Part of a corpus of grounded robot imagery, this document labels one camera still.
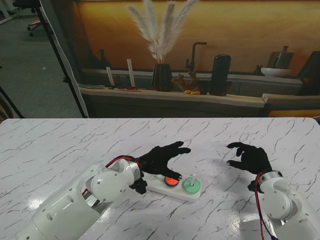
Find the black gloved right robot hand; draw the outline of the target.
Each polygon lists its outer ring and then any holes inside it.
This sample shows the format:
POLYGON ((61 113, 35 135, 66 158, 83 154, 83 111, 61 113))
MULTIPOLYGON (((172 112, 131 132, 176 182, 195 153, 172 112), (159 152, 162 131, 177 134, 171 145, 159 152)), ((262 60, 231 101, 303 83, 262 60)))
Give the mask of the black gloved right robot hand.
POLYGON ((263 148, 244 144, 242 142, 230 143, 227 145, 227 148, 237 148, 236 156, 240 157, 240 161, 228 160, 227 164, 229 166, 248 171, 254 175, 273 171, 268 155, 263 148))

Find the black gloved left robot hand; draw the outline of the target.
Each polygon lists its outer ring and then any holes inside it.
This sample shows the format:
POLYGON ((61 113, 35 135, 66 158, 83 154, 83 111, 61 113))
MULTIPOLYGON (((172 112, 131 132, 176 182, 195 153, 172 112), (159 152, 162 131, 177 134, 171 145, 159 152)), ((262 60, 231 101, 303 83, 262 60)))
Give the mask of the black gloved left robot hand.
POLYGON ((168 168, 168 162, 178 155, 188 154, 191 149, 183 146, 182 141, 177 141, 165 146, 156 146, 148 153, 138 157, 136 160, 141 166, 141 170, 148 174, 162 175, 177 181, 182 179, 182 175, 168 168))

